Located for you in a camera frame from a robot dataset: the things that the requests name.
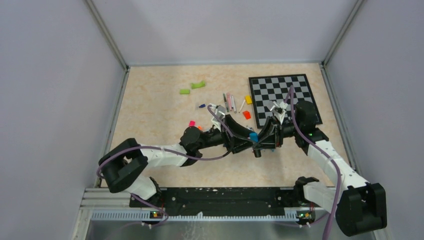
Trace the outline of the green thin pen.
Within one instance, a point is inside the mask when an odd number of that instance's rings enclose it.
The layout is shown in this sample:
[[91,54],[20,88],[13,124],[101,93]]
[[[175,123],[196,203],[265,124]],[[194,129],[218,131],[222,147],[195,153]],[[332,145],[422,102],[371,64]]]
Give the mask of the green thin pen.
[[223,93],[222,95],[223,95],[223,100],[224,100],[224,105],[225,105],[226,112],[229,113],[230,112],[230,109],[229,109],[229,105],[228,105],[227,96],[226,96],[225,93]]

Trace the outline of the pink translucent pen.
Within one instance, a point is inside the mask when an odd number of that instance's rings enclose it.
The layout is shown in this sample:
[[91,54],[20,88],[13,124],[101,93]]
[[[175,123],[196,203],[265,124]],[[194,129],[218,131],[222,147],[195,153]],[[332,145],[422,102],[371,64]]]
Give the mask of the pink translucent pen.
[[232,108],[231,94],[229,92],[226,93],[226,101],[227,101],[228,111],[231,112],[233,108]]

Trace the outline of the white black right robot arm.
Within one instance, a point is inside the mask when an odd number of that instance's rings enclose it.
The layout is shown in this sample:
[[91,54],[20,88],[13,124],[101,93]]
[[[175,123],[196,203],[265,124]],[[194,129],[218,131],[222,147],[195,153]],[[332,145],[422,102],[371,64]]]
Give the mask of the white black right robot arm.
[[316,126],[316,110],[312,102],[267,101],[271,115],[264,127],[277,133],[276,145],[284,138],[294,137],[304,153],[314,160],[334,183],[330,189],[316,180],[307,180],[293,192],[293,200],[299,206],[310,202],[329,213],[323,238],[330,234],[335,221],[348,237],[387,227],[386,191],[380,183],[370,183],[359,175],[337,153],[329,138]]

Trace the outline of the black blue marker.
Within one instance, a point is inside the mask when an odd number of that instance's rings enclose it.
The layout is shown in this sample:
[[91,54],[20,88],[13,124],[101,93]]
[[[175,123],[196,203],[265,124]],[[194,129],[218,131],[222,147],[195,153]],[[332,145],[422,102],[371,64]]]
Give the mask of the black blue marker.
[[253,150],[253,153],[254,153],[254,156],[256,158],[261,158],[262,157],[262,153],[261,153],[261,150],[260,149],[254,149]]

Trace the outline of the grey cap white marker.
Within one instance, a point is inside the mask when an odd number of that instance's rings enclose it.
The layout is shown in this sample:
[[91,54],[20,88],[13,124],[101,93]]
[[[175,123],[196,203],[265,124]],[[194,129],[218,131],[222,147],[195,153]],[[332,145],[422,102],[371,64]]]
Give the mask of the grey cap white marker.
[[235,107],[235,111],[234,111],[234,113],[236,114],[237,113],[237,107],[236,107],[236,102],[235,102],[235,98],[234,98],[234,96],[233,96],[233,100],[234,100],[234,107]]

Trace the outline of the bright blue marker cap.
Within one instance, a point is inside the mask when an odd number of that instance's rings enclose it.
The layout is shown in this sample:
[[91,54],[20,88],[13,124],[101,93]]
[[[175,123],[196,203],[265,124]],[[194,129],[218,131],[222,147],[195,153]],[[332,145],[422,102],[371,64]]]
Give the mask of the bright blue marker cap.
[[249,139],[250,139],[252,142],[257,143],[257,142],[259,141],[258,134],[257,134],[256,132],[251,132],[251,133],[249,134]]

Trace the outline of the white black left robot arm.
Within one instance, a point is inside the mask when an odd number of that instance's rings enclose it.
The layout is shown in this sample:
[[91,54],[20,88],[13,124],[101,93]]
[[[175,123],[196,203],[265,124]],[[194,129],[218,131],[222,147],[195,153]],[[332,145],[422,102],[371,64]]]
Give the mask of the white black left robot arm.
[[128,138],[98,161],[96,174],[106,181],[111,193],[136,195],[149,207],[160,202],[161,190],[153,177],[143,175],[145,169],[163,166],[188,167],[206,158],[200,152],[224,146],[226,152],[208,161],[220,160],[254,145],[252,130],[238,124],[231,115],[214,117],[215,125],[208,131],[189,126],[180,141],[173,145],[139,144]]

